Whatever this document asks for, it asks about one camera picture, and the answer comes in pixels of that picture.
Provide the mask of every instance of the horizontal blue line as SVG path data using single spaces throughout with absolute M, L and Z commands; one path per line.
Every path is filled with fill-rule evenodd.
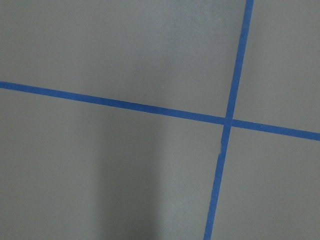
M 195 120 L 195 121 L 211 123 L 211 124 L 219 124 L 219 125 L 225 124 L 225 118 L 220 116 L 212 116 L 212 115 L 181 111 L 181 110 L 175 110 L 175 109 L 158 107 L 158 106 L 150 106 L 150 105 L 132 103 L 127 101 L 119 101 L 119 100 L 114 100 L 109 98 L 83 95 L 78 93 L 53 90 L 53 89 L 48 89 L 43 87 L 29 86 L 29 85 L 17 84 L 12 82 L 0 81 L 0 89 L 8 89 L 8 90 L 14 90 L 14 91 L 31 93 L 31 94 L 45 95 L 45 96 L 50 96 L 55 98 L 69 99 L 69 100 L 75 100 L 79 102 L 86 102 L 86 103 L 98 104 L 98 105 L 105 105 L 105 106 L 110 106 L 115 108 L 129 109 L 129 110 L 134 110 L 139 112 L 159 114 L 159 115 Z M 317 132 L 303 131 L 303 130 L 297 130 L 297 129 L 274 126 L 274 125 L 266 125 L 266 124 L 255 123 L 250 121 L 242 121 L 237 119 L 234 119 L 232 121 L 232 126 L 237 128 L 242 128 L 242 129 L 250 129 L 250 130 L 262 131 L 267 133 L 320 141 L 320 133 L 317 133 Z

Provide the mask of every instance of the gray tile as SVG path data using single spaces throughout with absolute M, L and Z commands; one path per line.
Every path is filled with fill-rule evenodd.
M 320 237 L 320 143 L 233 128 L 215 240 Z
M 320 133 L 320 2 L 256 0 L 235 118 Z
M 244 0 L 1 3 L 0 78 L 224 117 Z
M 0 238 L 201 240 L 222 126 L 0 90 Z

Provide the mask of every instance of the gray surface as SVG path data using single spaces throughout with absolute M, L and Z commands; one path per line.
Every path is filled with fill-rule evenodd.
M 320 1 L 256 0 L 234 117 L 320 133 Z
M 214 240 L 320 238 L 320 143 L 231 131 Z
M 2 1 L 0 79 L 223 117 L 244 7 Z
M 0 90 L 2 240 L 201 240 L 222 126 Z

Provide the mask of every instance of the blue stripe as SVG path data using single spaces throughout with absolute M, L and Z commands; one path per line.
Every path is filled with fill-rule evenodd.
M 218 156 L 218 160 L 216 163 L 211 200 L 210 200 L 203 240 L 211 239 L 212 231 L 214 227 L 220 186 L 221 186 L 221 181 L 222 181 L 222 176 L 223 176 L 223 171 L 224 171 L 224 166 L 226 161 L 230 131 L 231 131 L 234 112 L 235 112 L 238 88 L 239 88 L 241 71 L 242 71 L 242 66 L 243 66 L 244 57 L 245 57 L 253 5 L 254 5 L 253 0 L 247 0 L 245 3 L 241 34 L 240 34 L 235 64 L 234 64 L 234 71 L 233 71 L 232 83 L 230 88 L 229 100 L 228 100 L 228 105 L 225 113 L 225 122 L 223 126 L 222 137 L 221 137 L 221 152 Z
M 175 109 L 158 107 L 158 106 L 150 106 L 145 104 L 119 101 L 119 100 L 97 97 L 97 96 L 83 95 L 83 94 L 72 93 L 67 91 L 53 90 L 53 89 L 48 89 L 43 87 L 16 84 L 11 82 L 0 81 L 0 88 L 8 89 L 8 90 L 16 90 L 16 91 L 32 93 L 32 94 L 45 95 L 45 96 L 61 98 L 61 99 L 75 100 L 75 101 L 86 102 L 91 104 L 105 105 L 105 106 L 121 108 L 121 109 L 129 109 L 129 110 L 146 112 L 151 114 L 165 115 L 165 116 L 176 117 L 181 119 L 195 120 L 195 121 L 206 122 L 211 124 L 223 125 L 225 121 L 225 118 L 220 116 L 211 116 L 211 115 L 175 110 Z
M 320 133 L 234 119 L 233 127 L 320 141 Z

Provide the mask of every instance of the vertical blue line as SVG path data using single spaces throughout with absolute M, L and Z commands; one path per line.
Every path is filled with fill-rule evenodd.
M 245 57 L 246 44 L 248 39 L 253 6 L 254 6 L 254 0 L 246 1 L 244 15 L 243 15 L 243 22 L 241 27 L 241 34 L 239 39 L 239 45 L 238 45 L 236 60 L 234 64 L 229 100 L 228 100 L 228 105 L 225 113 L 224 126 L 223 126 L 223 131 L 221 136 L 221 152 L 218 156 L 218 160 L 216 163 L 213 188 L 211 193 L 211 201 L 209 205 L 209 211 L 208 211 L 208 216 L 206 220 L 203 240 L 211 240 L 212 231 L 214 228 L 219 191 L 220 191 L 222 175 L 224 171 L 224 165 L 226 160 L 232 121 L 233 121 L 234 112 L 235 112 L 240 76 L 241 76 L 242 66 L 243 66 L 244 57 Z

